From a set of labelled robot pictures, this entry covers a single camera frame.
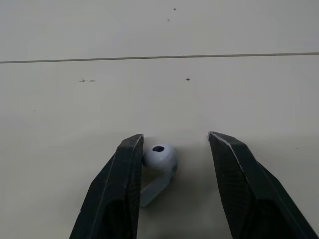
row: table surface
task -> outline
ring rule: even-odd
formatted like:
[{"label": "table surface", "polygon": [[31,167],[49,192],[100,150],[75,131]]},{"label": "table surface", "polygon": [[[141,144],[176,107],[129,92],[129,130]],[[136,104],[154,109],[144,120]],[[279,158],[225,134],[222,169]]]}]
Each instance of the table surface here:
[{"label": "table surface", "polygon": [[[319,51],[314,0],[28,1],[0,3],[0,61]],[[319,234],[318,75],[318,55],[0,64],[0,237],[67,239],[143,133],[179,168],[138,238],[231,239],[209,131],[246,143]]]}]

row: wireless earbud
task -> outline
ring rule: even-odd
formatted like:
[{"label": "wireless earbud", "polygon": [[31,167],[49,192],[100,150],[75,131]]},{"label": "wireless earbud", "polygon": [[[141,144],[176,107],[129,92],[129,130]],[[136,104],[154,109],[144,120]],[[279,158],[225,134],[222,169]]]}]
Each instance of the wireless earbud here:
[{"label": "wireless earbud", "polygon": [[177,171],[177,156],[175,149],[169,144],[157,144],[145,152],[143,166],[163,172],[141,192],[140,206],[146,207],[173,180]]}]

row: white earbud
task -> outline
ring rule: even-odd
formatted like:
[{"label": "white earbud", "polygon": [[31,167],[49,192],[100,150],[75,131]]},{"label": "white earbud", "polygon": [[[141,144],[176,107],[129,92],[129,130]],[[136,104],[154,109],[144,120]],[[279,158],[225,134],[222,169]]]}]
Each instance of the white earbud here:
[{"label": "white earbud", "polygon": [[140,206],[146,207],[173,180],[177,171],[177,156],[175,149],[169,144],[157,144],[145,152],[142,163],[144,167],[163,172],[141,192]]}]

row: earbud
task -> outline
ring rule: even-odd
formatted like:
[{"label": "earbud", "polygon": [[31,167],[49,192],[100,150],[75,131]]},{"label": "earbud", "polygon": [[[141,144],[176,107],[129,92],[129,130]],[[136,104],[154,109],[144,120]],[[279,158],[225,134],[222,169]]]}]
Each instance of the earbud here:
[{"label": "earbud", "polygon": [[177,171],[177,156],[175,149],[169,144],[157,144],[145,152],[142,158],[143,166],[163,172],[141,192],[140,206],[146,207],[173,180]]}]

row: white surface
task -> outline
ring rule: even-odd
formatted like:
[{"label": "white surface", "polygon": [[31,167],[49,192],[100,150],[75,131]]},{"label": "white surface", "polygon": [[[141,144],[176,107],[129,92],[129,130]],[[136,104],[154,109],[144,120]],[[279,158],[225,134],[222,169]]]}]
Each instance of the white surface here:
[{"label": "white surface", "polygon": [[141,211],[138,238],[230,239],[210,130],[247,143],[319,234],[318,64],[319,56],[1,64],[0,237],[67,239],[117,145],[144,133],[145,148],[174,145],[179,168]]},{"label": "white surface", "polygon": [[0,61],[319,52],[318,9],[317,0],[2,0]]}]

